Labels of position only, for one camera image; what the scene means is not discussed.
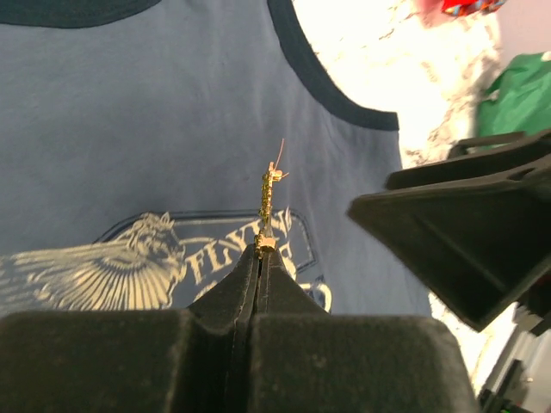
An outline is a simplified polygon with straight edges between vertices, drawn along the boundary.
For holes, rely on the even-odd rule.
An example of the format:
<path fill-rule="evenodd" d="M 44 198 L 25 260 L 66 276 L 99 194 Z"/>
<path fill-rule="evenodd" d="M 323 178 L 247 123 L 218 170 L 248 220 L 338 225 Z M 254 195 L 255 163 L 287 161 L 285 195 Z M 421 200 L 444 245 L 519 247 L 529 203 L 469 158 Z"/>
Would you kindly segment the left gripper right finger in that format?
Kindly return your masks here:
<path fill-rule="evenodd" d="M 431 317 L 334 316 L 261 264 L 250 412 L 475 412 L 458 341 Z"/>

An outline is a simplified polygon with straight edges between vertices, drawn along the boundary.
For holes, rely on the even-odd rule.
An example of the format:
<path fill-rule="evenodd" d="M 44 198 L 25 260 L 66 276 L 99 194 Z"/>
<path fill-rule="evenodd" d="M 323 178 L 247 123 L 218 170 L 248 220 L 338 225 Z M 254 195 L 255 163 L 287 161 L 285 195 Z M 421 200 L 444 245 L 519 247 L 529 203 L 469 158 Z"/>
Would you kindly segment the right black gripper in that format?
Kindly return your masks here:
<path fill-rule="evenodd" d="M 471 328 L 517 302 L 480 410 L 550 411 L 549 132 L 461 140 L 348 214 Z"/>

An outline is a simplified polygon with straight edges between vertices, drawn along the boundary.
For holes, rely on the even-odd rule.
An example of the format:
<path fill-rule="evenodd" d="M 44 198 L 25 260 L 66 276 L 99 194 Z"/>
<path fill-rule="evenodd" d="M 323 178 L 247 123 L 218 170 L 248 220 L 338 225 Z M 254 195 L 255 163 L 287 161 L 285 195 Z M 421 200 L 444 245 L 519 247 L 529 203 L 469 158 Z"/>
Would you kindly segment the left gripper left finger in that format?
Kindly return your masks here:
<path fill-rule="evenodd" d="M 260 263 L 184 310 L 26 311 L 1 322 L 4 412 L 243 412 Z"/>

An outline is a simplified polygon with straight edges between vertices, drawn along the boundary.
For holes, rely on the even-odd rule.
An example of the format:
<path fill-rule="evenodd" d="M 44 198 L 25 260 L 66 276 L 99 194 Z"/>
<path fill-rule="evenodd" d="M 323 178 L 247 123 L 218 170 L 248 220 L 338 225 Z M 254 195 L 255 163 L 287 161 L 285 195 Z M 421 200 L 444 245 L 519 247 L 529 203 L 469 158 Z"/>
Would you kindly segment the gold brooch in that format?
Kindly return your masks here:
<path fill-rule="evenodd" d="M 282 158 L 285 139 L 282 139 L 280 150 L 275 161 L 270 161 L 268 168 L 263 173 L 262 191 L 261 191 L 261 206 L 258 215 L 261 220 L 261 227 L 258 234 L 254 238 L 255 251 L 260 260 L 263 259 L 265 253 L 274 252 L 276 250 L 276 239 L 272 230 L 272 209 L 273 209 L 273 187 L 276 182 L 280 182 L 288 173 L 284 173 L 279 168 L 279 162 Z"/>

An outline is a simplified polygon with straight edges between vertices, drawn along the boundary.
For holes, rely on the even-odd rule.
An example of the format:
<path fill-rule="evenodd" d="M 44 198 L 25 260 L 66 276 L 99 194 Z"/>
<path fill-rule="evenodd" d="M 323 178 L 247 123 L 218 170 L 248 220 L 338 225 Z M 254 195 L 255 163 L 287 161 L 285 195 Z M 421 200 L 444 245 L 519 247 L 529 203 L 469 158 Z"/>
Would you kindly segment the blue printed tank top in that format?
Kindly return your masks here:
<path fill-rule="evenodd" d="M 397 115 L 327 75 L 289 1 L 1 4 L 1 312 L 184 308 L 273 232 L 333 314 L 429 315 L 346 215 L 401 166 Z"/>

